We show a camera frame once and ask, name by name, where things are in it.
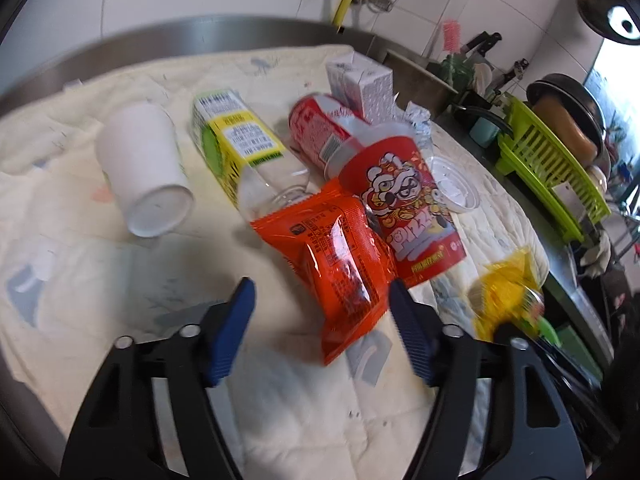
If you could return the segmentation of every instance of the dish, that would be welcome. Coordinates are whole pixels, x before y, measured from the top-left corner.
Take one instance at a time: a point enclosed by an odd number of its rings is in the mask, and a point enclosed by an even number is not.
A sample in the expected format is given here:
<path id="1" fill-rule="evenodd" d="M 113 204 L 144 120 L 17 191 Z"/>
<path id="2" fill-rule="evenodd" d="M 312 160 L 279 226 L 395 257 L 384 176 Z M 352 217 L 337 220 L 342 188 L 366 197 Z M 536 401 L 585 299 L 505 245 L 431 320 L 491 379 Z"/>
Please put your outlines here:
<path id="1" fill-rule="evenodd" d="M 596 101 L 595 97 L 579 81 L 566 74 L 547 74 L 541 81 L 555 85 L 557 88 L 567 92 L 573 99 L 578 101 L 587 112 L 593 117 L 595 123 L 602 129 L 606 128 L 604 113 Z"/>
<path id="2" fill-rule="evenodd" d="M 471 182 L 443 156 L 432 156 L 427 165 L 440 189 L 443 204 L 455 213 L 467 213 L 478 208 L 480 194 Z"/>
<path id="3" fill-rule="evenodd" d="M 604 176 L 607 177 L 608 180 L 611 176 L 611 157 L 609 156 L 609 151 L 606 148 L 602 150 L 593 163 L 602 170 L 602 173 L 604 173 Z"/>
<path id="4" fill-rule="evenodd" d="M 598 166 L 589 166 L 587 174 L 602 196 L 607 192 L 607 178 Z"/>
<path id="5" fill-rule="evenodd" d="M 602 126 L 604 120 L 602 120 L 602 122 L 600 121 L 602 117 L 599 119 L 594 117 L 591 111 L 587 110 L 572 93 L 569 93 L 553 82 L 541 79 L 531 83 L 527 87 L 527 99 L 532 106 L 536 105 L 544 95 L 549 93 L 560 99 L 562 106 L 569 112 L 569 115 L 571 115 L 584 135 L 596 145 L 596 149 L 598 150 L 597 154 L 599 155 L 604 149 L 602 140 L 605 133 L 604 126 Z"/>
<path id="6" fill-rule="evenodd" d="M 593 164 L 598 156 L 598 147 L 586 136 L 560 99 L 546 94 L 531 109 L 564 144 L 583 168 Z"/>

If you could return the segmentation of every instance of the kitchen utensil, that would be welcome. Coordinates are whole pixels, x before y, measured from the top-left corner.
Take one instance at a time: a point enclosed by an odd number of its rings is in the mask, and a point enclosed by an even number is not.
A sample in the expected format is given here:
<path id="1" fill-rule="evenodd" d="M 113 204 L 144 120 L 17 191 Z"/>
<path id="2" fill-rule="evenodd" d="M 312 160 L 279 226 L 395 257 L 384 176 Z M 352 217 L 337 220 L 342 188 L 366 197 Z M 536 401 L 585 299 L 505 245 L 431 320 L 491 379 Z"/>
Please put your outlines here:
<path id="1" fill-rule="evenodd" d="M 440 190 L 440 199 L 451 211 L 467 213 L 480 205 L 476 186 L 448 158 L 432 156 L 427 166 Z"/>
<path id="2" fill-rule="evenodd" d="M 454 54 L 460 52 L 460 24 L 456 20 L 442 22 L 442 35 L 444 39 L 443 50 Z"/>
<path id="3" fill-rule="evenodd" d="M 495 92 L 498 89 L 503 88 L 509 81 L 512 81 L 516 78 L 522 79 L 524 71 L 529 67 L 529 61 L 522 58 L 519 61 L 516 61 L 513 64 L 513 68 L 506 72 L 505 74 L 498 73 L 498 75 L 494 78 L 491 84 L 488 86 L 488 89 L 494 90 Z"/>
<path id="4" fill-rule="evenodd" d="M 589 247 L 593 246 L 599 240 L 599 234 L 596 231 L 593 222 L 591 222 L 587 209 L 581 202 L 571 187 L 569 181 L 562 182 L 551 188 L 551 191 L 560 201 L 560 203 L 566 208 L 569 214 L 578 222 L 582 233 L 585 235 L 585 244 Z"/>
<path id="5" fill-rule="evenodd" d="M 506 120 L 484 108 L 453 106 L 500 127 L 500 159 L 495 165 L 496 170 L 504 175 L 516 171 L 556 218 L 565 242 L 583 241 L 580 225 L 553 195 L 551 188 L 569 182 L 593 224 L 610 213 L 607 203 L 584 168 L 549 127 L 514 96 L 509 96 L 509 104 Z"/>
<path id="6" fill-rule="evenodd" d="M 484 99 L 482 96 L 475 93 L 473 90 L 465 91 L 460 99 L 456 102 L 456 104 L 464 107 L 479 107 L 484 108 L 485 110 L 489 110 L 491 108 L 491 103 Z M 460 123 L 460 125 L 465 130 L 470 130 L 473 125 L 476 123 L 476 118 L 470 116 L 469 114 L 454 111 L 453 117 Z"/>
<path id="7" fill-rule="evenodd" d="M 587 174 L 589 175 L 591 181 L 595 184 L 596 188 L 598 188 L 600 194 L 604 196 L 607 192 L 607 177 L 605 176 L 603 171 L 594 164 L 593 166 L 589 166 L 587 168 Z"/>
<path id="8" fill-rule="evenodd" d="M 455 104 L 452 103 L 451 106 L 455 109 L 458 110 L 459 112 L 462 112 L 461 114 L 458 113 L 458 111 L 456 111 L 454 113 L 454 117 L 456 118 L 456 120 L 458 120 L 458 122 L 460 122 L 460 120 L 458 119 L 458 117 L 464 117 L 466 115 L 470 115 L 471 117 L 471 121 L 472 121 L 472 125 L 474 124 L 474 117 L 473 116 L 477 116 L 477 117 L 482 117 L 485 118 L 486 120 L 492 122 L 493 124 L 495 124 L 496 126 L 498 126 L 504 133 L 511 135 L 513 133 L 511 126 L 509 125 L 509 123 L 507 121 L 505 121 L 502 117 L 500 117 L 499 115 L 491 112 L 488 108 L 491 108 L 491 105 L 489 105 L 487 108 L 484 107 L 479 107 L 479 106 L 466 106 L 466 105 L 459 105 L 459 104 Z"/>
<path id="9" fill-rule="evenodd" d="M 476 63 L 474 65 L 473 90 L 478 95 L 484 95 L 486 88 L 491 83 L 491 67 L 487 63 Z"/>
<path id="10" fill-rule="evenodd" d="M 495 103 L 495 100 L 502 95 L 502 92 L 500 92 L 499 90 L 494 90 L 491 92 L 491 94 L 492 95 L 489 97 L 488 101 L 493 105 Z"/>
<path id="11" fill-rule="evenodd" d="M 461 48 L 460 48 L 460 54 L 462 56 L 466 56 L 466 54 L 468 54 L 471 50 L 473 50 L 476 46 L 479 46 L 481 44 L 483 44 L 485 41 L 487 41 L 491 36 L 489 35 L 489 33 L 487 31 L 483 31 L 480 34 L 478 34 L 477 36 L 474 36 L 471 41 L 469 41 L 467 44 L 464 44 Z"/>
<path id="12" fill-rule="evenodd" d="M 431 117 L 436 118 L 458 95 L 442 79 L 393 50 L 387 51 L 383 64 L 394 71 L 394 92 L 398 94 L 396 104 L 402 109 L 406 108 L 409 101 L 413 101 L 427 108 Z"/>
<path id="13" fill-rule="evenodd" d="M 611 176 L 611 157 L 609 155 L 609 150 L 606 148 L 602 150 L 593 163 L 602 170 L 604 176 L 609 180 L 609 177 Z"/>
<path id="14" fill-rule="evenodd" d="M 438 75 L 448 85 L 462 92 L 473 81 L 474 69 L 466 65 L 464 57 L 458 54 L 449 54 L 441 63 Z"/>
<path id="15" fill-rule="evenodd" d="M 584 135 L 569 112 L 555 95 L 546 94 L 531 107 L 533 113 L 556 134 L 583 168 L 593 164 L 598 149 Z"/>
<path id="16" fill-rule="evenodd" d="M 484 117 L 479 117 L 474 127 L 469 131 L 469 136 L 483 148 L 488 148 L 494 142 L 500 128 Z"/>
<path id="17" fill-rule="evenodd" d="M 602 109 L 593 95 L 591 95 L 591 92 L 580 82 L 565 74 L 548 74 L 527 87 L 527 99 L 533 105 L 542 95 L 549 91 L 555 91 L 555 93 L 558 94 L 558 97 L 562 100 L 562 104 L 572 116 L 578 116 L 580 113 L 577 107 L 582 108 L 582 110 L 591 117 L 596 129 L 600 131 L 600 136 L 604 138 L 607 125 Z M 574 121 L 578 123 L 578 126 L 580 126 L 583 131 L 588 129 L 586 120 L 583 121 L 578 117 L 574 117 Z"/>
<path id="18" fill-rule="evenodd" d="M 600 155 L 603 151 L 606 151 L 604 148 L 604 130 L 600 129 L 600 127 L 593 121 L 591 115 L 587 113 L 584 108 L 578 106 L 576 102 L 573 101 L 572 98 L 568 96 L 562 89 L 551 83 L 536 81 L 531 85 L 536 85 L 536 88 L 538 88 L 538 90 L 546 90 L 546 93 L 543 93 L 536 99 L 535 104 L 538 103 L 543 95 L 547 94 L 552 94 L 560 98 L 560 100 L 562 101 L 562 106 L 564 106 L 564 108 L 569 112 L 569 115 L 571 115 L 571 118 L 578 125 L 582 133 L 584 133 L 584 135 L 596 146 L 596 156 Z M 529 103 L 533 107 L 535 106 L 532 101 L 529 101 Z"/>
<path id="19" fill-rule="evenodd" d="M 489 63 L 484 56 L 498 43 L 498 41 L 502 41 L 502 35 L 500 32 L 494 32 L 489 37 L 487 37 L 482 43 L 476 47 L 475 50 L 467 56 L 465 64 L 467 66 L 473 66 L 475 64 L 487 64 L 489 68 L 493 69 L 493 65 Z"/>
<path id="20" fill-rule="evenodd" d="M 608 40 L 629 45 L 640 44 L 638 24 L 625 8 L 624 0 L 576 0 L 584 22 Z"/>

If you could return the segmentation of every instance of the bowl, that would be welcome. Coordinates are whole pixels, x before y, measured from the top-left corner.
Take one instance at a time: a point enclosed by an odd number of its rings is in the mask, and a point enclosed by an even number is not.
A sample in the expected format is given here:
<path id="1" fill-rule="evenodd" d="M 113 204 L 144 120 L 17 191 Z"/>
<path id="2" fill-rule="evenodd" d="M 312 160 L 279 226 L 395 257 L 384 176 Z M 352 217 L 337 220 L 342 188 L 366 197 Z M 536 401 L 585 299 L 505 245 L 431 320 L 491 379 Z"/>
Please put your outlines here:
<path id="1" fill-rule="evenodd" d="M 587 168 L 587 174 L 602 196 L 607 192 L 607 177 L 596 165 Z"/>
<path id="2" fill-rule="evenodd" d="M 480 205 L 480 194 L 455 164 L 443 156 L 432 156 L 427 165 L 438 189 L 442 203 L 455 213 L 468 213 Z"/>
<path id="3" fill-rule="evenodd" d="M 535 105 L 542 96 L 546 94 L 555 95 L 560 99 L 562 106 L 569 112 L 572 119 L 584 133 L 584 135 L 594 143 L 596 146 L 597 155 L 600 155 L 602 150 L 604 150 L 604 127 L 601 125 L 600 121 L 594 117 L 594 115 L 587 110 L 577 98 L 575 98 L 571 93 L 567 90 L 560 88 L 555 83 L 551 83 L 545 80 L 539 80 L 531 83 L 527 87 L 527 99 L 529 103 L 533 106 Z"/>

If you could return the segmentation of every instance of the white paper cup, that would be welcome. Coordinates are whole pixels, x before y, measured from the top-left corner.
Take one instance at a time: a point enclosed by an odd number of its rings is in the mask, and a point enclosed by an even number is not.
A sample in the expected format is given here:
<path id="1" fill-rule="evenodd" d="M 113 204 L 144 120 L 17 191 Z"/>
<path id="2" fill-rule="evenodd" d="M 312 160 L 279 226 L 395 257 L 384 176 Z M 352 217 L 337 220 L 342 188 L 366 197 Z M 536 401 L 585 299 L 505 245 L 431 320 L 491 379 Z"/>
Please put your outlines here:
<path id="1" fill-rule="evenodd" d="M 95 154 L 133 234 L 159 236 L 187 218 L 193 193 L 174 124 L 161 107 L 143 102 L 114 113 L 98 135 Z"/>

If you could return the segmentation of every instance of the green dish rack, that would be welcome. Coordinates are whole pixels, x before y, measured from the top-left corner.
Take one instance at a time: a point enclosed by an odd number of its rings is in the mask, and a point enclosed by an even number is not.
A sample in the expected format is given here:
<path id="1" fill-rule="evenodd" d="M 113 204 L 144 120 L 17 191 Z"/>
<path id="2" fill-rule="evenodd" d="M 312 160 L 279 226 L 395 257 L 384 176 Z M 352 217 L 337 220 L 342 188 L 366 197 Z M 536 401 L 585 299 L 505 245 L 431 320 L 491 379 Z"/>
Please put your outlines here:
<path id="1" fill-rule="evenodd" d="M 496 170 L 515 171 L 555 217 L 565 242 L 584 240 L 577 220 L 567 211 L 552 188 L 569 182 L 594 224 L 609 215 L 609 207 L 584 168 L 564 144 L 522 101 L 509 96 L 506 118 L 513 137 L 498 134 L 500 159 Z"/>

